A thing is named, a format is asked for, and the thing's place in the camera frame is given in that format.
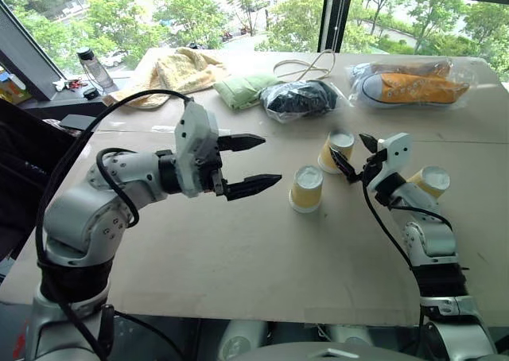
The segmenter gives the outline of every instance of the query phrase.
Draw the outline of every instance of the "window frame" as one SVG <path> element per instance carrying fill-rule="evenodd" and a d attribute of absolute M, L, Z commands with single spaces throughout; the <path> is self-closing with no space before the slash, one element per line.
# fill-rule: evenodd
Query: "window frame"
<path fill-rule="evenodd" d="M 341 50 L 351 0 L 324 0 L 317 51 Z M 475 0 L 509 4 L 509 0 Z M 39 102 L 51 102 L 56 97 L 52 82 L 66 79 L 62 71 L 46 55 L 26 28 L 0 0 L 0 63 L 16 75 Z M 69 100 L 80 104 L 84 101 Z"/>

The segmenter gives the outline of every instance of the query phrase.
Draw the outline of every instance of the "table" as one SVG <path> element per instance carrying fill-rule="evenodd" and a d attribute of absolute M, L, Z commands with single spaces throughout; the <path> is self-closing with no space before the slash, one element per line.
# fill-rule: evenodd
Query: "table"
<path fill-rule="evenodd" d="M 289 57 L 315 57 L 249 52 L 240 64 L 238 55 L 218 52 L 233 73 L 246 67 L 269 70 Z M 347 92 L 343 66 L 365 60 L 372 57 L 339 55 L 331 80 Z M 329 125 L 340 123 L 376 136 L 412 133 L 413 155 L 403 176 L 424 165 L 448 170 L 452 185 L 441 204 L 455 228 L 461 264 L 470 268 L 468 288 L 488 325 L 507 325 L 509 95 L 486 64 L 475 66 L 479 85 L 469 105 L 457 111 L 344 108 L 327 118 L 282 126 L 261 108 L 234 112 L 214 91 L 196 93 L 196 101 L 216 113 L 225 133 L 251 132 L 267 139 L 244 153 L 224 153 L 223 173 L 230 182 L 257 173 L 282 173 L 283 179 L 244 200 L 175 195 L 144 208 L 140 224 L 126 232 L 115 258 L 110 302 L 125 312 L 152 315 L 415 324 L 414 278 L 369 214 L 360 185 L 326 174 L 317 212 L 301 215 L 288 204 L 294 172 L 316 164 Z M 181 102 L 170 100 L 156 111 L 115 112 L 101 124 L 59 192 L 81 180 L 104 147 L 172 147 L 171 126 L 181 111 Z M 353 165 L 360 168 L 367 155 L 357 142 Z M 379 212 L 398 238 L 390 214 Z M 31 238 L 4 281 L 0 300 L 29 304 L 38 278 Z"/>

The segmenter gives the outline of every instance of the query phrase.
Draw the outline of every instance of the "white cable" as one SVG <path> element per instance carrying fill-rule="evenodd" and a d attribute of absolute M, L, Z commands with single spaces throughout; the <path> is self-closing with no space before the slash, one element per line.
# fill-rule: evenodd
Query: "white cable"
<path fill-rule="evenodd" d="M 332 54 L 332 65 L 330 68 L 320 68 L 320 67 L 315 67 L 315 63 L 326 53 L 330 53 Z M 286 64 L 300 64 L 300 65 L 304 65 L 306 66 L 307 68 L 306 69 L 301 69 L 299 71 L 293 71 L 293 72 L 288 72 L 288 73 L 283 73 L 281 75 L 276 75 L 276 69 L 281 67 L 282 65 L 286 65 Z M 321 76 L 318 76 L 317 78 L 313 79 L 313 80 L 321 80 L 321 79 L 325 79 L 326 77 L 328 77 L 332 70 L 334 69 L 334 66 L 336 65 L 336 53 L 334 52 L 334 50 L 332 49 L 326 49 L 324 51 L 322 51 L 320 53 L 320 55 L 317 56 L 317 58 L 310 64 L 308 63 L 307 61 L 303 61 L 303 60 L 299 60 L 299 59 L 289 59 L 289 60 L 282 60 L 280 61 L 279 63 L 276 63 L 276 65 L 274 66 L 272 72 L 276 75 L 276 77 L 278 78 L 281 78 L 281 77 L 286 77 L 286 76 L 291 76 L 291 75 L 296 75 L 298 73 L 301 73 L 294 81 L 299 81 L 299 80 L 302 80 L 302 78 L 308 73 L 308 72 L 311 72 L 311 71 L 320 71 L 320 72 L 323 72 L 324 74 L 321 75 Z"/>

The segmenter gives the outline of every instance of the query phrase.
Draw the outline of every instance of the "red object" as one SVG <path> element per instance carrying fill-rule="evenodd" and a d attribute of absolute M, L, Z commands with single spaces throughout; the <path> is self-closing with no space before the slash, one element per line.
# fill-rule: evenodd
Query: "red object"
<path fill-rule="evenodd" d="M 68 88 L 68 89 L 75 89 L 75 88 L 86 87 L 88 84 L 82 82 L 81 79 L 73 79 L 73 80 L 68 80 L 65 85 L 66 85 L 66 88 Z"/>
<path fill-rule="evenodd" d="M 23 332 L 18 335 L 16 340 L 16 345 L 13 350 L 13 359 L 20 359 L 22 352 L 25 350 L 26 344 L 26 327 L 28 327 L 29 321 L 25 320 L 25 325 L 23 325 Z"/>

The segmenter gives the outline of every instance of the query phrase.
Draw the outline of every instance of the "yellow towel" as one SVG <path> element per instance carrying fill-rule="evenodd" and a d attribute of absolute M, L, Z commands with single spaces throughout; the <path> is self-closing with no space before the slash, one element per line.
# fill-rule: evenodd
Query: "yellow towel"
<path fill-rule="evenodd" d="M 120 91 L 104 96 L 103 102 L 111 105 L 136 92 L 156 88 L 192 93 L 211 87 L 226 76 L 225 66 L 213 57 L 195 49 L 179 48 L 174 54 L 154 58 L 152 65 L 136 68 L 127 85 Z M 127 105 L 139 109 L 154 109 L 167 99 L 167 95 L 150 95 L 133 100 Z"/>

